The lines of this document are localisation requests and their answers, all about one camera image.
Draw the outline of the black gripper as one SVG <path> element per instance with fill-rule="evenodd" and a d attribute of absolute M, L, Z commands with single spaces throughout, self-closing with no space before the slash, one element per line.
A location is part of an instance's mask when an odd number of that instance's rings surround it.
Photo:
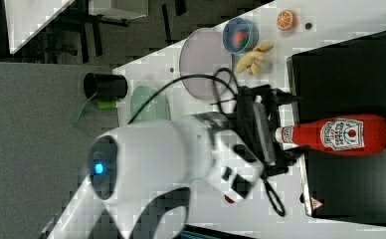
<path fill-rule="evenodd" d="M 236 125 L 247 147 L 264 165 L 266 176 L 287 173 L 300 156 L 299 149 L 282 149 L 275 140 L 281 126 L 279 106 L 296 103 L 300 97 L 270 85 L 239 87 L 236 95 Z"/>

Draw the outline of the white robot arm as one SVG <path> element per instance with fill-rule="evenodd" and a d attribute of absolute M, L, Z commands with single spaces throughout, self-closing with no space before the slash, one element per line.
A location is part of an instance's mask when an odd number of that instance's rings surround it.
<path fill-rule="evenodd" d="M 278 108 L 295 100 L 270 86 L 242 87 L 230 114 L 135 122 L 100 135 L 77 191 L 42 239 L 89 239 L 104 213 L 122 239 L 176 239 L 192 182 L 238 202 L 275 174 Z"/>

